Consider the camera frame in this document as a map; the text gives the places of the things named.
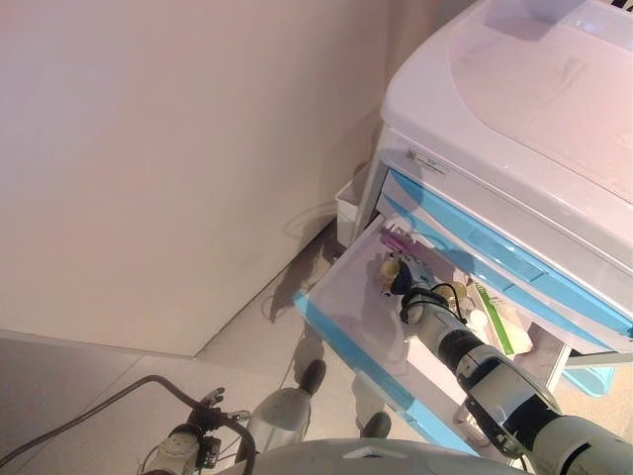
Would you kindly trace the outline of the dark robot right hand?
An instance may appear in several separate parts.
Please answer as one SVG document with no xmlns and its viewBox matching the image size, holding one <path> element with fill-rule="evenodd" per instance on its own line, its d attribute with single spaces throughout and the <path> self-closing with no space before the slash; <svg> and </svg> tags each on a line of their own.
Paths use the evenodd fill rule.
<svg viewBox="0 0 633 475">
<path fill-rule="evenodd" d="M 379 265 L 375 281 L 383 297 L 392 297 L 406 294 L 421 277 L 421 262 L 416 257 L 391 251 Z"/>
</svg>

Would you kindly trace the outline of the dark robot left hand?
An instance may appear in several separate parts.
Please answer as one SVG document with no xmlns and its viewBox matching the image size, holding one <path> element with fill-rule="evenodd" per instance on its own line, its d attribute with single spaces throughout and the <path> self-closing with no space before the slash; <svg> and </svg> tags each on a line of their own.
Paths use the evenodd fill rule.
<svg viewBox="0 0 633 475">
<path fill-rule="evenodd" d="M 218 387 L 200 399 L 191 411 L 187 423 L 197 427 L 201 434 L 206 434 L 221 428 L 224 425 L 224 421 L 247 422 L 251 417 L 251 413 L 248 410 L 233 412 L 224 412 L 222 410 L 220 403 L 225 398 L 225 391 L 225 387 Z"/>
</svg>

